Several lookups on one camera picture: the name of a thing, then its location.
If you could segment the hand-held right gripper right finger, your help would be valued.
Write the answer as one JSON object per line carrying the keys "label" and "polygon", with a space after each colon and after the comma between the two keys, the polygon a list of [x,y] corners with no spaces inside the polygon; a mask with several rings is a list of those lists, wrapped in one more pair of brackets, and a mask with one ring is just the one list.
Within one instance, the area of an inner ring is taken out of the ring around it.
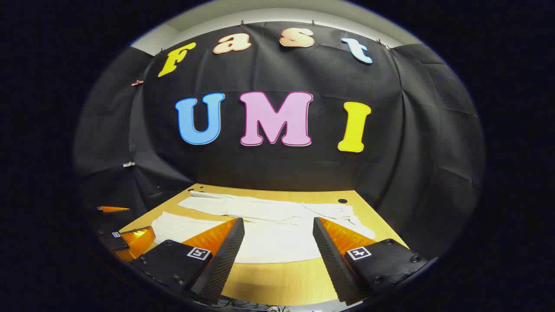
{"label": "hand-held right gripper right finger", "polygon": [[348,306],[388,298],[431,267],[394,239],[375,241],[325,218],[314,218],[313,237],[339,301]]}

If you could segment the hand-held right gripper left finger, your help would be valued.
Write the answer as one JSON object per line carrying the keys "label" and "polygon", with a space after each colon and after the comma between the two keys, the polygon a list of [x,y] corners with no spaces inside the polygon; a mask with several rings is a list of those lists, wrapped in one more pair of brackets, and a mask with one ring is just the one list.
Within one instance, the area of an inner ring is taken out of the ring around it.
{"label": "hand-held right gripper left finger", "polygon": [[186,241],[165,240],[129,263],[156,288],[182,301],[218,303],[245,235],[242,218]]}

